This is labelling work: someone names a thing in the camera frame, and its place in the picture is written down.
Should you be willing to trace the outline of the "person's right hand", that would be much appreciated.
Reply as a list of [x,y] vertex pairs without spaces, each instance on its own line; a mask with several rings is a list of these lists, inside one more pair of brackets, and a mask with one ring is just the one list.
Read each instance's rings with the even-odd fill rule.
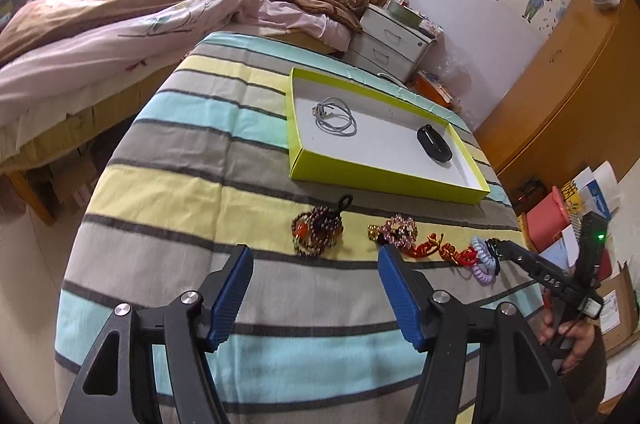
[[546,306],[541,313],[538,342],[541,345],[548,344],[555,334],[562,335],[565,342],[570,342],[570,351],[559,366],[561,373],[567,373],[586,357],[596,340],[596,331],[597,328],[587,320],[567,321],[555,326],[551,307]]

